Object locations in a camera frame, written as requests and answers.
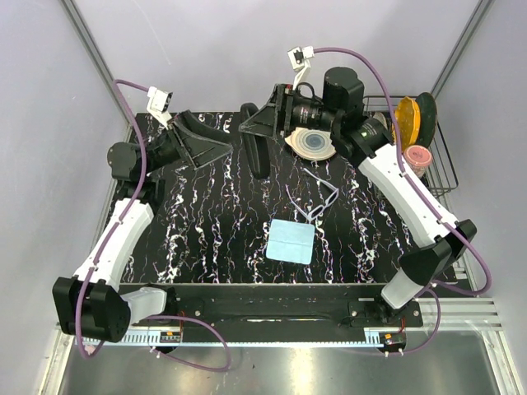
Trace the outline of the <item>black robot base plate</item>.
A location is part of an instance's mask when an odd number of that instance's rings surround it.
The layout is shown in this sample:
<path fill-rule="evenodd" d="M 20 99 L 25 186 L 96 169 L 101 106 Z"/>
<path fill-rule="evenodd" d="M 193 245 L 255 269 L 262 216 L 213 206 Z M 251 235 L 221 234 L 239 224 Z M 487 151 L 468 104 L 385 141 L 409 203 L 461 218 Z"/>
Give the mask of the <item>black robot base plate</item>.
<path fill-rule="evenodd" d="M 417 302 L 391 310 L 380 298 L 379 285 L 176 284 L 161 289 L 169 293 L 168 310 L 140 325 L 177 328 L 175 316 L 184 315 L 186 344 L 214 341 L 198 320 L 215 328 L 229 346 L 367 344 L 377 341 L 375 329 L 423 326 Z"/>

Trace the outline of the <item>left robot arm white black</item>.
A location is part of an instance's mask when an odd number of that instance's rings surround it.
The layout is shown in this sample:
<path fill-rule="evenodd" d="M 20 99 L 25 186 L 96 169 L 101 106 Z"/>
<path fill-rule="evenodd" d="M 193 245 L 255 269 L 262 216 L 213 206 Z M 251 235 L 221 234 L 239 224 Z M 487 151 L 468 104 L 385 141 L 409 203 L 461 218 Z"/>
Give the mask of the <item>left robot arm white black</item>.
<path fill-rule="evenodd" d="M 232 145 L 228 133 L 201 123 L 189 111 L 162 115 L 160 120 L 164 130 L 151 142 L 117 142 L 108 150 L 111 175 L 118 182 L 110 222 L 85 262 L 71 277 L 58 278 L 52 288 L 66 334 L 116 343 L 131 324 L 149 316 L 161 326 L 177 318 L 171 291 L 144 286 L 119 293 L 128 260 L 163 201 L 164 180 L 148 175 L 176 162 L 202 168 L 226 156 Z"/>

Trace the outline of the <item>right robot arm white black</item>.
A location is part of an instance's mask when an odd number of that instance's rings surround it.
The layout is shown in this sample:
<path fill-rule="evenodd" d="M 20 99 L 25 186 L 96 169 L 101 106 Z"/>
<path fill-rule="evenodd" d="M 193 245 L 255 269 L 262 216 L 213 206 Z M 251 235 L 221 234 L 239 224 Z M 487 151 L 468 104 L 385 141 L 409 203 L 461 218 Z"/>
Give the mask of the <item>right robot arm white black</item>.
<path fill-rule="evenodd" d="M 297 128 L 329 132 L 336 152 L 365 175 L 408 226 L 417 249 L 399 260 L 400 269 L 374 305 L 378 323 L 392 326 L 403 307 L 465 252 L 477 228 L 458 220 L 427 190 L 397 152 L 382 122 L 364 114 L 364 84 L 348 67 L 324 74 L 322 96 L 301 94 L 299 86 L 277 84 L 261 108 L 240 107 L 239 131 L 250 170 L 257 179 L 270 174 L 267 141 Z"/>

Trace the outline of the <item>light blue cleaning cloth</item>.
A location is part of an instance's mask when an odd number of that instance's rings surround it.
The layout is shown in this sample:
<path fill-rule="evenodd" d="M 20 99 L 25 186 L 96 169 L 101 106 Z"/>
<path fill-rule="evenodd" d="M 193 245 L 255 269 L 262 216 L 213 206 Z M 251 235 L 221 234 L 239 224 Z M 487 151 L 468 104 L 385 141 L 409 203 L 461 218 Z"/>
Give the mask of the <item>light blue cleaning cloth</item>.
<path fill-rule="evenodd" d="M 275 261 L 310 265 L 314 240 L 315 227 L 312 224 L 273 219 L 265 256 Z"/>

